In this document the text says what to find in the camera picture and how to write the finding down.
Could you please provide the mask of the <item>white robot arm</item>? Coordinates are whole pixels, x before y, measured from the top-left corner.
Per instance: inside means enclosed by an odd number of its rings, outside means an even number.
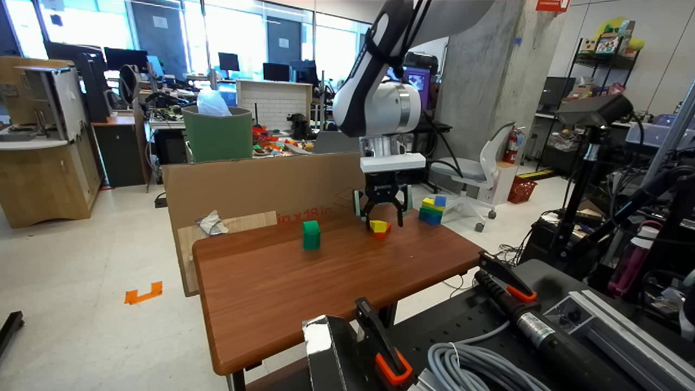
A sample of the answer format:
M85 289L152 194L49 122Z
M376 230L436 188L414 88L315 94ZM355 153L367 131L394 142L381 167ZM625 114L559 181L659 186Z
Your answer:
M360 154L364 188L354 194L363 222L370 219L378 205L393 205L398 223L403 223L411 192L400 173L426 167L421 153L388 150L388 136L414 131L424 113L418 92L406 80L408 49L470 29L490 4L493 0L386 0L367 29L332 99L336 128L367 144Z

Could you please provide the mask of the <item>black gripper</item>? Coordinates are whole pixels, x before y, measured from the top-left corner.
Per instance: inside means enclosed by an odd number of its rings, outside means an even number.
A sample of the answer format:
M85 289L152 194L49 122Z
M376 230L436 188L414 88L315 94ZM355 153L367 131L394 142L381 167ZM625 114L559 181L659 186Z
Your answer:
M367 202L360 211L364 225L376 205L391 202L398 211L398 225L403 225L406 182L398 171L376 171L364 175Z

